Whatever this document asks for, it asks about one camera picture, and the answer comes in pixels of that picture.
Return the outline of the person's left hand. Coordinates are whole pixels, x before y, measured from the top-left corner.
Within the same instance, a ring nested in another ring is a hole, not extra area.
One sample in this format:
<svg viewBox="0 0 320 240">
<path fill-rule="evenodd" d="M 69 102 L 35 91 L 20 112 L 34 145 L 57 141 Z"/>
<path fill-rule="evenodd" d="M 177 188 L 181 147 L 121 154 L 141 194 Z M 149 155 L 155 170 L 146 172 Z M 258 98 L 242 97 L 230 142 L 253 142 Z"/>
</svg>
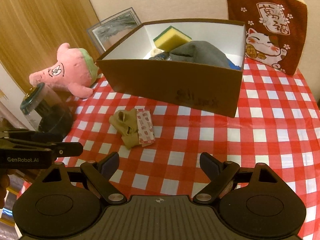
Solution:
<svg viewBox="0 0 320 240">
<path fill-rule="evenodd" d="M 0 175 L 0 209 L 2 209 L 5 205 L 5 197 L 7 195 L 7 188 L 10 185 L 9 175 L 12 175 L 16 172 L 16 170 L 12 169 L 1 169 Z"/>
</svg>

